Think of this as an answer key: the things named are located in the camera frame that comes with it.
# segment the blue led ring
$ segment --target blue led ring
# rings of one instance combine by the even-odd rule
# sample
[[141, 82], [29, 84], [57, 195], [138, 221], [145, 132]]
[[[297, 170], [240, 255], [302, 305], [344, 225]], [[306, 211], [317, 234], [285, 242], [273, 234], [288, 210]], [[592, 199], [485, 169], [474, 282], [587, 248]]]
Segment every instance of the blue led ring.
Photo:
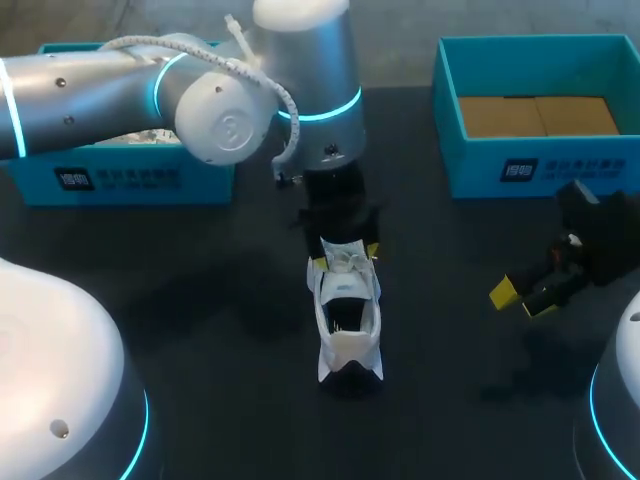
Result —
[[129, 466], [127, 467], [127, 469], [122, 474], [119, 480], [126, 480], [129, 477], [129, 475], [131, 475], [131, 472], [135, 468], [136, 463], [138, 463], [138, 459], [142, 454], [142, 450], [144, 449], [144, 444], [147, 441], [147, 432], [149, 431], [149, 399], [147, 398], [147, 392], [144, 392], [144, 408], [145, 408], [144, 430], [142, 431], [142, 438], [140, 438], [140, 444], [138, 445], [138, 450], [136, 451], [136, 454], [133, 456], [131, 463], [129, 464]]
[[156, 106], [156, 112], [158, 112], [158, 116], [161, 117], [162, 114], [160, 113], [160, 105], [158, 104], [158, 90], [160, 90], [160, 83], [162, 83], [162, 79], [164, 78], [164, 76], [167, 74], [167, 72], [169, 71], [169, 69], [178, 61], [181, 60], [182, 58], [186, 57], [187, 54], [186, 53], [181, 53], [180, 55], [177, 55], [175, 57], [173, 57], [171, 60], [169, 60], [164, 67], [162, 67], [162, 70], [160, 70], [160, 73], [158, 74], [158, 78], [156, 78], [156, 84], [153, 86], [153, 103]]
[[24, 142], [24, 134], [22, 133], [22, 124], [20, 123], [20, 115], [18, 114], [18, 105], [16, 105], [16, 97], [13, 94], [13, 83], [4, 60], [0, 58], [0, 84], [4, 90], [4, 96], [7, 99], [9, 107], [9, 116], [13, 125], [13, 133], [16, 137], [16, 145], [18, 146], [18, 156], [24, 158], [27, 156], [27, 147]]
[[[300, 115], [299, 117], [300, 121], [301, 122], [318, 122], [320, 120], [328, 120], [329, 118], [337, 117], [338, 115], [341, 115], [344, 112], [353, 108], [356, 105], [356, 103], [358, 103], [358, 100], [360, 100], [361, 96], [362, 96], [362, 88], [359, 88], [358, 93], [356, 93], [355, 97], [353, 97], [351, 101], [349, 101], [349, 103], [346, 103], [343, 106], [338, 107], [335, 110], [331, 110], [330, 112], [326, 112], [326, 113], [319, 113], [317, 115]], [[278, 115], [280, 115], [282, 118], [286, 118], [287, 120], [291, 120], [291, 115], [289, 115], [288, 113], [279, 111]]]
[[598, 420], [596, 418], [596, 411], [593, 407], [593, 385], [596, 381], [596, 373], [598, 373], [598, 367], [596, 367], [596, 371], [593, 372], [593, 378], [591, 379], [591, 387], [589, 388], [589, 405], [591, 406], [591, 418], [593, 419], [593, 426], [596, 428], [596, 432], [598, 433], [598, 437], [600, 437], [600, 442], [602, 442], [602, 446], [604, 446], [604, 449], [607, 451], [607, 453], [609, 454], [609, 456], [613, 459], [613, 461], [615, 462], [615, 464], [618, 466], [618, 468], [620, 470], [622, 470], [622, 472], [627, 476], [627, 478], [629, 478], [630, 480], [638, 480], [636, 477], [633, 476], [633, 474], [622, 464], [622, 462], [618, 459], [618, 457], [616, 457], [615, 453], [613, 453], [613, 450], [611, 450], [611, 448], [609, 447], [609, 444], [607, 443], [607, 441], [604, 438], [604, 435], [602, 435], [602, 432], [600, 431], [600, 425], [598, 425]]

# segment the teal plastic bin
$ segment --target teal plastic bin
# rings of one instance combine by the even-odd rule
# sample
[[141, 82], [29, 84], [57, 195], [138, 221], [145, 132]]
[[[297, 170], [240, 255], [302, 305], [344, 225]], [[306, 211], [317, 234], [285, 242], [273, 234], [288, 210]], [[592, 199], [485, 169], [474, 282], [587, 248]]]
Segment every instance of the teal plastic bin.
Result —
[[[620, 135], [469, 138], [467, 96], [604, 97]], [[624, 35], [442, 38], [433, 101], [454, 198], [552, 196], [575, 178], [640, 190], [640, 57]]]
[[[43, 45], [39, 53], [100, 45]], [[234, 180], [233, 166], [209, 166], [181, 145], [90, 145], [12, 160], [7, 170], [29, 206], [228, 204]]]

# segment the black table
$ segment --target black table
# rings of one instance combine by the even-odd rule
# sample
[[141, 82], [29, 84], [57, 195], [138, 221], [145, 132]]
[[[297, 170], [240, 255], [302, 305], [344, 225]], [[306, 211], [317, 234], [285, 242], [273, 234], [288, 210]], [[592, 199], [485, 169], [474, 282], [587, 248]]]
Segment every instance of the black table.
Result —
[[552, 200], [450, 199], [427, 88], [365, 94], [382, 216], [386, 388], [316, 385], [319, 339], [290, 193], [266, 161], [227, 208], [29, 210], [3, 179], [1, 254], [115, 318], [158, 412], [171, 478], [577, 479], [573, 406], [632, 275], [536, 322], [488, 293], [558, 232]]

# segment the concrete floor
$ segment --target concrete floor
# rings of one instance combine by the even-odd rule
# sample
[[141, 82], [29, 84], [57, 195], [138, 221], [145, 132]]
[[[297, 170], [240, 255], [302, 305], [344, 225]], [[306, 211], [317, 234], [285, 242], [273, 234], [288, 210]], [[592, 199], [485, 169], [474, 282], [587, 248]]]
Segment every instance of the concrete floor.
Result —
[[[253, 0], [0, 0], [0, 55], [47, 42], [184, 31], [226, 38]], [[624, 32], [640, 41], [640, 0], [352, 0], [363, 83], [424, 85], [443, 35]]]

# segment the shoe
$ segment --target shoe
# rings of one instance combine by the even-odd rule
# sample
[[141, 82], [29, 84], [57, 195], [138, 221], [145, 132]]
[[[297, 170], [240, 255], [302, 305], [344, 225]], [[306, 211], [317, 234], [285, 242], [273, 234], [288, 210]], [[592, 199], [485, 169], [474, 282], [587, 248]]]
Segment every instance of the shoe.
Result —
[[309, 259], [307, 267], [320, 332], [318, 381], [360, 372], [380, 382], [380, 284], [373, 262], [361, 241], [323, 246], [326, 264]]

